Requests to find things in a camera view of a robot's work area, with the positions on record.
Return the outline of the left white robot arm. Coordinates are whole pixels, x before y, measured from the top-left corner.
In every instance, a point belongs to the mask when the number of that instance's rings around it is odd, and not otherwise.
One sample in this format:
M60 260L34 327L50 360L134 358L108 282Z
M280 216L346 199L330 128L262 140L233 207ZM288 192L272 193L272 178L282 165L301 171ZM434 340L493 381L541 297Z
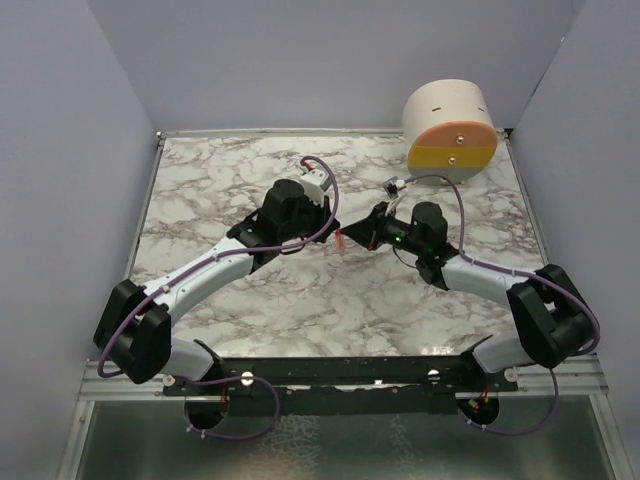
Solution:
M177 322L226 285L271 260L335 231L339 195L335 180L279 179L260 208L232 226L205 254L178 270L138 285L126 279L108 299L94 334L102 378L126 376L142 384L158 374L182 377L206 395L220 385L219 357L200 341L174 337Z

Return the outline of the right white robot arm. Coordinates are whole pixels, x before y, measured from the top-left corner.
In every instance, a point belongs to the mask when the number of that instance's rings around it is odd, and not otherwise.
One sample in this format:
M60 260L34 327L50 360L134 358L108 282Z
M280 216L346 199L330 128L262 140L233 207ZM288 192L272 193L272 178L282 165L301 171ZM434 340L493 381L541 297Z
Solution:
M404 222L381 202L342 232L370 251L386 244L414 255L415 268L431 286L471 293L510 310L513 331L489 336L464 352L459 378L469 390L483 390L506 368L553 369L599 338L584 300L561 267L516 271L466 259L448 241L448 223L435 203L416 204L411 220Z

